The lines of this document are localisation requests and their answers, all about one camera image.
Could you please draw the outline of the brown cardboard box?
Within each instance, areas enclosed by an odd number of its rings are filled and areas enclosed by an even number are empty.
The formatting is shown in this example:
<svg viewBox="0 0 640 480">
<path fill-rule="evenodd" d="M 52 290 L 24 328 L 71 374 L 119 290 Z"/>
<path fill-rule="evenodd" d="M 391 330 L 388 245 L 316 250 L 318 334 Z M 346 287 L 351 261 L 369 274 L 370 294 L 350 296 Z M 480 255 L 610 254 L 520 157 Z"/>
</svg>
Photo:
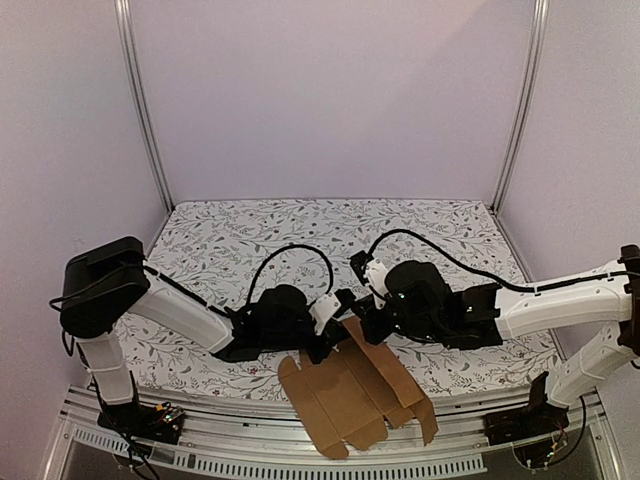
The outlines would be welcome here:
<svg viewBox="0 0 640 480">
<path fill-rule="evenodd" d="M 316 450 L 344 460 L 349 447 L 366 451 L 411 420 L 420 426 L 421 444 L 438 432 L 432 401 L 384 343 L 365 340 L 360 319 L 342 322 L 347 339 L 320 364 L 309 355 L 285 357 L 278 378 Z"/>
</svg>

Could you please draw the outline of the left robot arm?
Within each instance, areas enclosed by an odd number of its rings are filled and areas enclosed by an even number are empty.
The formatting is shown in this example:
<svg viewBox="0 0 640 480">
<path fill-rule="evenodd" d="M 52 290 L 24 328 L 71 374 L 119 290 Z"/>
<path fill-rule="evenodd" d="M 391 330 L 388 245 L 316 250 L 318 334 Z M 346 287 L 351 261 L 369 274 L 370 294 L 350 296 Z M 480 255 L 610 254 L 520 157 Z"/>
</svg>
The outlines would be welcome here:
<svg viewBox="0 0 640 480">
<path fill-rule="evenodd" d="M 153 321 L 226 363 L 290 350 L 319 363 L 345 338 L 339 319 L 354 302 L 350 290 L 332 285 L 309 300 L 297 287 L 280 284 L 236 309 L 219 308 L 150 266 L 141 242 L 126 236 L 72 258 L 63 293 L 49 306 L 80 347 L 111 419 L 138 434 L 149 415 L 136 402 L 136 383 L 114 332 L 124 315 Z"/>
</svg>

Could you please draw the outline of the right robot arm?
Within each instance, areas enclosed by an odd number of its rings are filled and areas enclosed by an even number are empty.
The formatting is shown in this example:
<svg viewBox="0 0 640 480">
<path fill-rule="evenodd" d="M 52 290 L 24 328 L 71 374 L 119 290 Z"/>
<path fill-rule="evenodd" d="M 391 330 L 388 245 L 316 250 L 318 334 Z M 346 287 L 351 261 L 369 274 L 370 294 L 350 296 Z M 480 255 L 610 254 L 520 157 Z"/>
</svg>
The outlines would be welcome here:
<svg viewBox="0 0 640 480">
<path fill-rule="evenodd" d="M 531 385 L 517 427 L 537 436 L 586 391 L 639 357 L 639 248 L 587 273 L 550 283 L 511 284 L 486 273 L 487 283 L 453 290 L 430 262 L 404 261 L 391 269 L 360 251 L 350 266 L 370 296 L 358 301 L 365 338 L 372 344 L 397 334 L 458 350 L 499 346 L 542 330 L 601 323 L 576 354 Z"/>
</svg>

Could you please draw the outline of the floral patterned table mat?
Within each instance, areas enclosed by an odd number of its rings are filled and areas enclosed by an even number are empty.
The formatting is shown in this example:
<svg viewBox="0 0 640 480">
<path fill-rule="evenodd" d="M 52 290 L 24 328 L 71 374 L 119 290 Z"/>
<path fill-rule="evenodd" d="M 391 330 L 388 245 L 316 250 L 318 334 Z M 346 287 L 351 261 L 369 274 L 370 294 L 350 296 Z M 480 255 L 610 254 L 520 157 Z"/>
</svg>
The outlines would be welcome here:
<svg viewBox="0 0 640 480">
<path fill-rule="evenodd" d="M 462 290 L 486 273 L 523 274 L 492 214 L 479 201 L 236 200 L 184 202 L 148 246 L 148 261 L 217 307 L 238 308 L 279 284 L 309 299 L 329 285 L 366 289 L 350 257 L 372 250 L 385 265 L 434 263 Z M 228 364 L 194 342 L 136 315 L 117 336 L 137 384 L 187 395 L 281 401 L 280 354 Z"/>
</svg>

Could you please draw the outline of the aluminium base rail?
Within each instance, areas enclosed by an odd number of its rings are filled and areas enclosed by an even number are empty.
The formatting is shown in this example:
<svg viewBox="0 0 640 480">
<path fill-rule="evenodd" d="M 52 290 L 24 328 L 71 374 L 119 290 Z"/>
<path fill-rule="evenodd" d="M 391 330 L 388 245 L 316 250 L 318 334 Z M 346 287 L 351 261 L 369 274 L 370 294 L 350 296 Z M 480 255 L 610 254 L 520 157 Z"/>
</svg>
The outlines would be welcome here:
<svg viewBox="0 0 640 480">
<path fill-rule="evenodd" d="M 621 479 L 613 434 L 595 392 L 570 410 L 569 442 L 549 467 L 521 466 L 512 444 L 491 445 L 488 413 L 525 403 L 524 387 L 435 400 L 438 432 L 429 444 L 410 422 L 344 460 L 320 455 L 284 402 L 214 398 L 142 389 L 147 404 L 169 400 L 186 411 L 174 445 L 144 442 L 146 462 L 128 465 L 126 443 L 97 423 L 92 391 L 71 387 L 45 457 L 44 479 Z"/>
</svg>

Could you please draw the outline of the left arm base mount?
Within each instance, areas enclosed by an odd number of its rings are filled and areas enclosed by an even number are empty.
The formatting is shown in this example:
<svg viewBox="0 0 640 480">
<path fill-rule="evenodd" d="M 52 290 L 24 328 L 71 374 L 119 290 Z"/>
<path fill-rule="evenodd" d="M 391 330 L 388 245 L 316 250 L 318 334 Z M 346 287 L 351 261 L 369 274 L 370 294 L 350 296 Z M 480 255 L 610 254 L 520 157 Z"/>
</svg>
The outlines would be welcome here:
<svg viewBox="0 0 640 480">
<path fill-rule="evenodd" d="M 98 396 L 101 408 L 98 425 L 125 437 L 142 438 L 150 441 L 177 445 L 180 439 L 185 410 L 164 402 L 155 406 L 143 405 L 137 393 L 124 404 L 109 405 Z"/>
</svg>

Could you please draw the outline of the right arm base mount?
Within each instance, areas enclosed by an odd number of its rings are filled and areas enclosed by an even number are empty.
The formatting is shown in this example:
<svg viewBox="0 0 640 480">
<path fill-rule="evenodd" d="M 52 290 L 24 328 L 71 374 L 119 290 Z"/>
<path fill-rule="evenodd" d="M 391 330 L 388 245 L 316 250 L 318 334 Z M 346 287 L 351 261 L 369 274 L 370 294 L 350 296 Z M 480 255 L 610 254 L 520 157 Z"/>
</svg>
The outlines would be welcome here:
<svg viewBox="0 0 640 480">
<path fill-rule="evenodd" d="M 484 434 L 491 446 L 513 443 L 539 435 L 558 433 L 562 438 L 569 425 L 568 408 L 551 405 L 545 393 L 548 372 L 536 377 L 523 407 L 486 414 Z M 548 467 L 559 448 L 559 440 L 548 437 L 544 441 L 516 447 L 516 460 L 528 469 Z"/>
</svg>

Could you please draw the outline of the right aluminium frame post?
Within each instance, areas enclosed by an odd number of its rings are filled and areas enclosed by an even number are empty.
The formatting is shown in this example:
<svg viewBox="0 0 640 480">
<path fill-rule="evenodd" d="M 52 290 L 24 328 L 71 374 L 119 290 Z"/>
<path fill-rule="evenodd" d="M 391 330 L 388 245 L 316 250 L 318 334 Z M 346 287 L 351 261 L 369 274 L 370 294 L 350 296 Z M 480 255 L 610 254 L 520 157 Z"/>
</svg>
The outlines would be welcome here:
<svg viewBox="0 0 640 480">
<path fill-rule="evenodd" d="M 524 137 L 544 48 L 549 5 L 550 2 L 548 0 L 536 0 L 534 2 L 529 44 L 515 117 L 508 137 L 496 188 L 490 203 L 490 210 L 495 216 L 498 216 L 504 207 Z"/>
</svg>

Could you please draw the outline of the aluminium frame post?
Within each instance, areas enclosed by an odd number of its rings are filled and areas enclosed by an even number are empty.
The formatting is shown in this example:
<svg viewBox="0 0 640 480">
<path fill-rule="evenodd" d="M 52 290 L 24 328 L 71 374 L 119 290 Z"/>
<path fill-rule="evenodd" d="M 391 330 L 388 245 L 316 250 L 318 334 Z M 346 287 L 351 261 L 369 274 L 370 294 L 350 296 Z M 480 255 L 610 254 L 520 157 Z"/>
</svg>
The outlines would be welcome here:
<svg viewBox="0 0 640 480">
<path fill-rule="evenodd" d="M 175 209 L 175 202 L 171 194 L 168 177 L 162 163 L 144 89 L 133 27 L 133 18 L 131 14 L 131 2 L 127 0 L 115 0 L 114 8 L 124 58 L 125 71 L 131 90 L 133 107 L 138 121 L 144 150 L 161 204 L 164 210 L 170 214 Z"/>
<path fill-rule="evenodd" d="M 529 44 L 515 117 L 508 137 L 496 188 L 490 203 L 490 210 L 495 216 L 498 216 L 504 207 L 524 137 L 544 48 L 549 5 L 550 2 L 548 0 L 536 0 L 534 2 Z"/>
</svg>

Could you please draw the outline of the left aluminium frame post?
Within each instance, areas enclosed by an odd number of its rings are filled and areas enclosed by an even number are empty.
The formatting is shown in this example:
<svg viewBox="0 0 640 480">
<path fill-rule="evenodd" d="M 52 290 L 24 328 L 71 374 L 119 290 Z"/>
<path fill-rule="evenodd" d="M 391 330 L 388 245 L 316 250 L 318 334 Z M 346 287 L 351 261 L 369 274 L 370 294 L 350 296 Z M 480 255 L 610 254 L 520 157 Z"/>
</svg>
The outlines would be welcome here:
<svg viewBox="0 0 640 480">
<path fill-rule="evenodd" d="M 171 194 L 168 177 L 162 163 L 144 89 L 133 27 L 133 18 L 131 14 L 131 2 L 127 0 L 115 0 L 114 8 L 124 58 L 125 71 L 131 90 L 133 107 L 138 121 L 144 150 L 161 204 L 164 210 L 170 214 L 175 209 L 175 202 Z"/>
</svg>

